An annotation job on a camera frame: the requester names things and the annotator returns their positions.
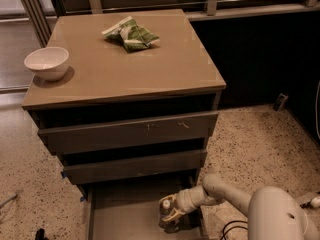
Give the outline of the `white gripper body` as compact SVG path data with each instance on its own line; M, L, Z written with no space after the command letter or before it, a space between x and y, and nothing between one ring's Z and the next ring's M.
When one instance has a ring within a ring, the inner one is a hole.
M208 195L202 186L181 190L176 196L177 206L184 214L191 213L204 205L207 199Z

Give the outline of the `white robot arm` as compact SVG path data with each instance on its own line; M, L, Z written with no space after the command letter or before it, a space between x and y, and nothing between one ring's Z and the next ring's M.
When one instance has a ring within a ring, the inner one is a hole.
M202 183L159 200L160 225L176 222L198 207L229 202L248 219L248 240L320 240L319 230L286 191L264 186L252 195L207 174Z

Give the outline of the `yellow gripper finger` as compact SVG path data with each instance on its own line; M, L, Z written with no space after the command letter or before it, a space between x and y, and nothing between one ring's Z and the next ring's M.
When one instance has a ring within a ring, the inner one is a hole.
M161 212L161 220L163 222L172 222L178 220L183 215L184 213L180 209L173 208L169 210L163 210Z
M176 202L176 195L170 194L160 199L159 205L161 208L173 208Z

